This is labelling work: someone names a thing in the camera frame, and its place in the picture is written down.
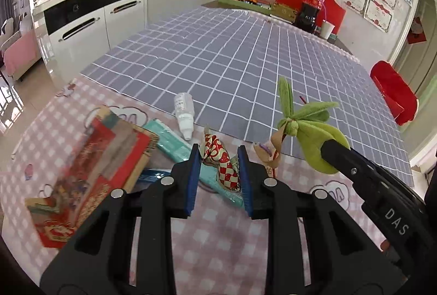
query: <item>small white bottle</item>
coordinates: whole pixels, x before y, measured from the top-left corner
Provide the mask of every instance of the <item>small white bottle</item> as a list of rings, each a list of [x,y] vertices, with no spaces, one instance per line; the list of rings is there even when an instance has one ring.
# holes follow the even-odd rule
[[[174,97],[174,111],[178,119],[179,130],[185,140],[190,140],[194,131],[193,97],[188,93],[179,93]]]

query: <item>black drawer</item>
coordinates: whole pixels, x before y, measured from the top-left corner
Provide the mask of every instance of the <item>black drawer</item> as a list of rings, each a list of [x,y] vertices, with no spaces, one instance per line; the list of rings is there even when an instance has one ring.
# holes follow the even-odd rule
[[[48,34],[101,7],[120,0],[65,0],[44,11]]]

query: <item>pink blanket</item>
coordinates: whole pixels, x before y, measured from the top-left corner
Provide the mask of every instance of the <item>pink blanket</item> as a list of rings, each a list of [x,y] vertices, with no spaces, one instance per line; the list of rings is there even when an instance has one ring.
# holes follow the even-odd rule
[[[31,30],[17,40],[4,53],[4,65],[7,75],[12,76],[18,68],[35,60],[38,51],[35,31]]]

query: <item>cabinet handle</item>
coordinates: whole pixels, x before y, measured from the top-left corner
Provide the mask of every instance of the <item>cabinet handle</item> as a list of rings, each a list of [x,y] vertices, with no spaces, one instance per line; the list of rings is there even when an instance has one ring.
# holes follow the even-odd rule
[[[111,14],[116,14],[117,12],[121,12],[123,10],[130,8],[130,7],[134,7],[135,5],[138,5],[139,3],[141,3],[141,1],[131,1],[130,3],[124,4],[121,6],[117,6],[116,8],[114,8],[111,11]]]
[[[67,31],[66,33],[63,34],[62,38],[58,40],[58,42],[62,42],[65,41],[67,39],[69,39],[70,37],[74,36],[76,33],[79,33],[80,31],[86,29],[87,27],[90,27],[91,25],[94,25],[97,21],[99,21],[100,18],[91,18],[83,23],[81,23],[80,25],[77,25],[75,28]]]

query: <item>pink gingham tablecloth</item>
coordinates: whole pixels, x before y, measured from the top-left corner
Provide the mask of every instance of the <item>pink gingham tablecloth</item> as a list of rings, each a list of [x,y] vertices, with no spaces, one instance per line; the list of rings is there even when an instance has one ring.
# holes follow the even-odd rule
[[[29,263],[29,273],[39,282],[41,274],[57,254],[42,246],[24,200],[44,196],[80,140],[85,126],[100,105],[110,106],[138,125],[158,118],[174,131],[174,116],[140,103],[80,76],[59,92],[23,134],[1,179],[0,199],[9,221],[9,233],[17,240],[13,254]],[[252,146],[217,133],[231,155],[244,144],[249,158],[257,161]],[[203,127],[195,126],[192,143],[200,143]],[[25,169],[32,164],[33,172]],[[151,165],[171,168],[168,159],[152,156]],[[283,155],[278,178],[292,189],[310,192],[321,186],[335,195],[340,205],[376,243],[384,239],[361,210],[362,199],[351,182],[340,173],[327,176],[304,160]],[[192,216],[172,220],[173,260],[178,294],[263,294],[267,264],[268,221],[252,221],[242,209],[217,194],[198,188]],[[303,254],[305,273],[309,259]]]

